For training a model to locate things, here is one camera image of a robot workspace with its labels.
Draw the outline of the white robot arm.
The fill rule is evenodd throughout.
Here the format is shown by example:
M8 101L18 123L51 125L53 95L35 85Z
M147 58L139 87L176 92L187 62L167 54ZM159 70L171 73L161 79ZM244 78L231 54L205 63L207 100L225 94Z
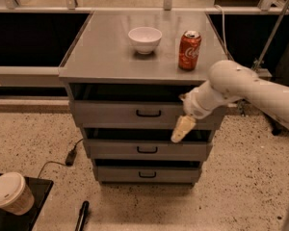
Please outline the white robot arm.
M289 130L289 87L260 79L257 73L233 61L213 64L207 80L199 87L181 94L183 111L171 135L174 143L182 141L197 121L221 106L245 99Z

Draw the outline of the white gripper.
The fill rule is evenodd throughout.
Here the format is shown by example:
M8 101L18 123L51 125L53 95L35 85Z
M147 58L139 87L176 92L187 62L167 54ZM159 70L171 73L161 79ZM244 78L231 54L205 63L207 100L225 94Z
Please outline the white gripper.
M211 114L211 111L205 110L200 106L197 96L198 88L179 94L178 97L183 102L183 111L186 115L181 115L177 120L171 135L172 142L181 142L195 127L196 119L204 119Z

